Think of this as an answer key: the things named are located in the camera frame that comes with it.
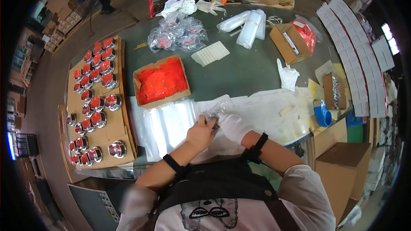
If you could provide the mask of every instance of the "black apron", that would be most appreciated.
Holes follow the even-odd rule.
[[[270,182],[251,172],[240,158],[193,165],[183,180],[168,187],[159,197],[157,207],[150,213],[144,230],[154,230],[158,215],[182,203],[216,198],[242,198],[264,201],[281,231],[299,231]]]

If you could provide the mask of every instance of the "fluorescent light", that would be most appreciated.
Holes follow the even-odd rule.
[[[387,40],[390,40],[393,38],[393,34],[390,31],[384,32],[385,37]]]
[[[383,32],[384,32],[384,33],[390,31],[390,27],[388,26],[387,23],[384,23],[383,26],[381,26],[381,28],[383,29]]]
[[[397,46],[397,42],[395,41],[395,38],[388,40],[388,44],[390,45],[390,47]]]
[[[13,137],[10,132],[7,132],[7,140],[9,142],[10,155],[12,157],[12,160],[16,160],[16,157],[14,155]]]
[[[393,46],[393,47],[391,48],[391,51],[392,51],[393,55],[398,54],[398,53],[399,53],[399,50],[398,50],[397,45]]]

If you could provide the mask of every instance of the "white t-shirt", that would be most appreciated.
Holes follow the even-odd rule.
[[[278,197],[301,231],[335,230],[335,217],[320,176],[307,165],[290,167]],[[117,231],[140,230],[157,194],[134,184],[123,198]],[[263,201],[217,198],[175,205],[158,216],[156,231],[280,231]]]

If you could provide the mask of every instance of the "printed graphic on shirt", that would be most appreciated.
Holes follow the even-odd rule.
[[[200,200],[180,206],[182,223],[189,231],[200,231],[202,226],[208,224],[221,227],[218,230],[233,229],[237,225],[237,199]]]

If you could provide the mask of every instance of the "white cloth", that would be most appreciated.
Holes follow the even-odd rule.
[[[193,14],[197,11],[196,1],[195,0],[167,0],[164,4],[164,9],[161,13],[156,14],[156,16],[162,15],[164,18],[167,17],[168,14],[179,10],[182,13],[187,15]]]
[[[281,181],[278,197],[301,231],[335,230],[335,217],[320,176],[309,166],[290,167]],[[148,188],[132,185],[123,198],[117,230],[141,230],[155,198],[157,194]],[[280,231],[280,228],[263,201],[218,198],[183,203],[164,210],[155,230]]]
[[[219,6],[223,6],[223,3],[220,2],[205,2],[204,0],[198,0],[196,3],[196,6],[199,10],[206,12],[206,13],[210,13],[212,15],[217,15],[217,13],[215,11],[222,11],[222,12],[226,12],[226,10],[224,8],[221,8]]]
[[[294,92],[295,83],[300,73],[296,69],[291,69],[290,65],[287,64],[287,67],[283,68],[279,58],[277,58],[277,66],[281,78],[281,87]]]
[[[219,114],[218,125],[229,140],[241,145],[245,134],[253,130],[249,125],[244,124],[240,116],[236,114]]]

